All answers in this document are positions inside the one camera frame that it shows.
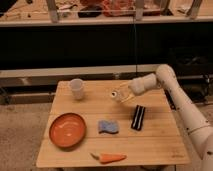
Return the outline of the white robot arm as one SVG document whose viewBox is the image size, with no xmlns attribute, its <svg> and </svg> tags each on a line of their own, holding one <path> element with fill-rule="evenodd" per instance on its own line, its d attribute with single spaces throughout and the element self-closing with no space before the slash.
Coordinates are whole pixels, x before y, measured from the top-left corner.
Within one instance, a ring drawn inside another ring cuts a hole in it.
<svg viewBox="0 0 213 171">
<path fill-rule="evenodd" d="M 172 98 L 188 136 L 202 159 L 200 171 L 213 171 L 213 126 L 181 88 L 169 65 L 159 65 L 154 73 L 122 83 L 115 89 L 116 98 L 119 102 L 125 102 L 156 88 L 167 90 Z"/>
</svg>

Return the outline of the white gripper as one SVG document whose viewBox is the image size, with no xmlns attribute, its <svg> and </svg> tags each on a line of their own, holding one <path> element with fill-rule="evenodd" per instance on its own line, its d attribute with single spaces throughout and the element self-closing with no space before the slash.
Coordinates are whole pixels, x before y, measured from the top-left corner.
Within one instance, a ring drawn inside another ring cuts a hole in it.
<svg viewBox="0 0 213 171">
<path fill-rule="evenodd" d="M 134 95 L 141 95 L 157 87 L 157 78 L 155 74 L 148 74 L 144 77 L 134 78 L 130 82 L 123 82 L 118 86 L 118 88 L 122 87 L 128 87 Z"/>
</svg>

